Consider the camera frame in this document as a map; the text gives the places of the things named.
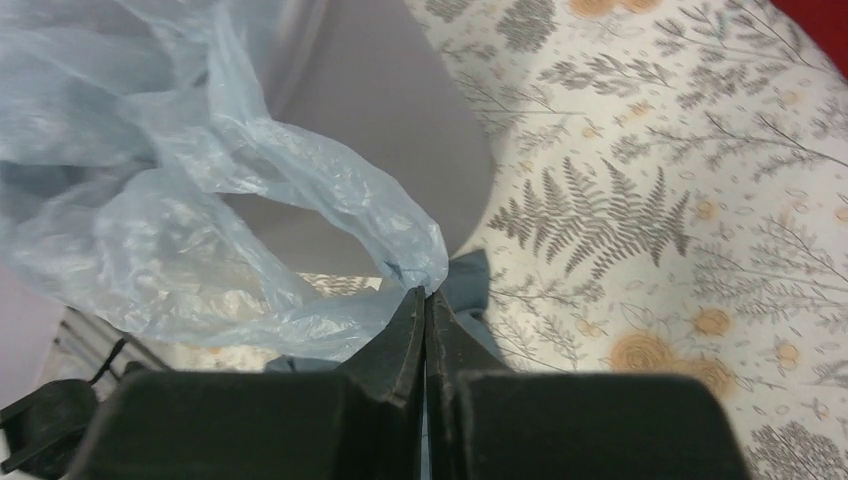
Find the light blue plastic trash bag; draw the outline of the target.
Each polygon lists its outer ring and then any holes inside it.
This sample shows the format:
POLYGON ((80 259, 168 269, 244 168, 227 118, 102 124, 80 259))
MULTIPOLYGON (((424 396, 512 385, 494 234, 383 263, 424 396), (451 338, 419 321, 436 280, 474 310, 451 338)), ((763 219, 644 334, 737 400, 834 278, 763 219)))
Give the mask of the light blue plastic trash bag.
POLYGON ((344 359, 448 272, 437 223, 345 145, 278 122, 274 46, 308 1, 5 1, 1 259, 120 330, 344 359), (224 201, 254 194, 352 235, 385 280, 325 297, 224 201))

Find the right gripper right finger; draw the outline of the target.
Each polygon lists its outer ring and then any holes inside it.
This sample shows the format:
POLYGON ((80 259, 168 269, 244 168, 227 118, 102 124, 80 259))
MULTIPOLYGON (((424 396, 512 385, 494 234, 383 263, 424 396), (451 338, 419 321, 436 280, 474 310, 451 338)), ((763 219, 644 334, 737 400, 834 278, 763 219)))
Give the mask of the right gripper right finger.
POLYGON ((676 373, 520 373, 425 304, 434 479, 747 479, 717 399, 676 373))

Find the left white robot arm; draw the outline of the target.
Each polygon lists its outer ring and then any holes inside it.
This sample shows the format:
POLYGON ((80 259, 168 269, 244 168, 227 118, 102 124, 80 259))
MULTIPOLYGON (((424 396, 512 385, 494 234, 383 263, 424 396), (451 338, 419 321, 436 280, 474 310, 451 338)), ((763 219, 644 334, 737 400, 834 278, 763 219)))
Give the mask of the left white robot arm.
POLYGON ((1 472, 22 472, 36 479, 66 476, 100 400, 95 385, 128 343, 118 340, 90 379, 45 383, 1 410, 1 433, 8 456, 1 472))

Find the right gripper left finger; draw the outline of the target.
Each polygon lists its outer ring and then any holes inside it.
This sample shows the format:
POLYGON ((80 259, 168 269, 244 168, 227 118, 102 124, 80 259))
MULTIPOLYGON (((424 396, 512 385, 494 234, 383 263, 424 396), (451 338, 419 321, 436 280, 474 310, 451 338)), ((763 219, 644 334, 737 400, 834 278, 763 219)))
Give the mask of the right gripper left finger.
POLYGON ((72 479, 417 479, 425 292, 329 371, 135 372, 98 409, 72 479))

